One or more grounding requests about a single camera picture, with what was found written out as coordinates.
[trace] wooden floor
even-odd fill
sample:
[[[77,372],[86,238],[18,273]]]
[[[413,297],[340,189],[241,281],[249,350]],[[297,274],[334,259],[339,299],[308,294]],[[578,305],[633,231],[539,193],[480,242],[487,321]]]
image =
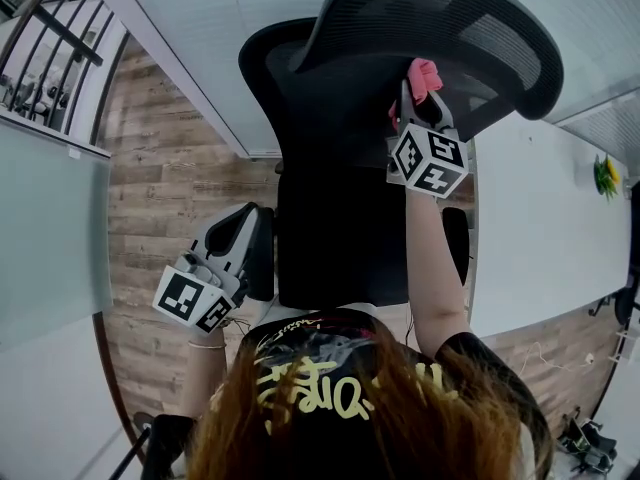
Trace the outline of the wooden floor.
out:
[[[109,247],[115,305],[105,325],[118,385],[130,416],[170,412],[179,400],[187,335],[150,307],[162,270],[191,244],[203,218],[242,201],[275,207],[275,162],[236,157],[135,40],[111,86],[98,145],[113,154]],[[458,206],[473,206],[472,185],[462,188]],[[250,321],[255,308],[247,304],[236,315]],[[403,341],[406,305],[380,315]],[[225,329],[229,363],[242,328]],[[523,378],[557,430],[562,413],[575,405],[587,415],[593,409],[608,377],[616,330],[612,308],[598,318],[580,309],[486,342],[516,372],[535,342],[547,361],[571,368],[588,353],[595,356],[593,365],[566,371],[543,363],[538,349],[531,349]],[[413,336],[409,344],[415,345]]]

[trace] chair seat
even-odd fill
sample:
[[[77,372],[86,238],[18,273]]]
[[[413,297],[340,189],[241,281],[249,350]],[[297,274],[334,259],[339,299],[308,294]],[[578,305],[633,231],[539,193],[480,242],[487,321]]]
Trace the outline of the chair seat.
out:
[[[407,302],[405,192],[385,170],[285,163],[276,232],[283,305]]]

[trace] white table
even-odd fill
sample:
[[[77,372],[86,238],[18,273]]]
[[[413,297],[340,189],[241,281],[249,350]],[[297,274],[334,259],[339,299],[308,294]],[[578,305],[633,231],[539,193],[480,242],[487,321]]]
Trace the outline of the white table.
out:
[[[631,204],[585,183],[604,153],[516,113],[475,141],[478,250],[471,327],[524,327],[612,293],[627,281]],[[615,165],[623,176],[627,169]]]

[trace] black mesh backrest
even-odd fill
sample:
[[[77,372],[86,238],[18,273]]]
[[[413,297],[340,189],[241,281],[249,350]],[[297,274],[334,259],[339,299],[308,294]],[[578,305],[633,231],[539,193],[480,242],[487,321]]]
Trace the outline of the black mesh backrest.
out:
[[[255,34],[240,67],[283,155],[384,165],[386,113],[416,57],[436,62],[463,140],[514,109],[544,117],[562,87],[557,47],[515,0],[325,0],[315,22]]]

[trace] white cable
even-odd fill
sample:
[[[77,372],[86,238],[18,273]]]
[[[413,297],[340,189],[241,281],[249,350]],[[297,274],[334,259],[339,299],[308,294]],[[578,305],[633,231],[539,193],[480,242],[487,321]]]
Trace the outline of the white cable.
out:
[[[571,368],[567,368],[566,366],[561,366],[559,364],[550,363],[544,357],[542,357],[542,345],[540,345],[539,341],[536,341],[536,342],[532,343],[531,345],[529,345],[529,348],[527,349],[527,355],[524,358],[524,364],[522,365],[522,369],[520,370],[520,373],[518,374],[518,377],[522,377],[522,374],[524,373],[524,369],[527,366],[527,361],[529,360],[529,356],[531,355],[531,349],[535,345],[538,345],[538,357],[540,358],[540,360],[544,364],[546,364],[547,366],[550,366],[551,368],[558,368],[560,370],[566,370],[568,372],[574,372],[578,368],[584,368],[585,366],[591,366],[593,364],[593,363],[584,363],[584,364],[581,364],[580,366],[575,367],[574,369],[571,369]]]

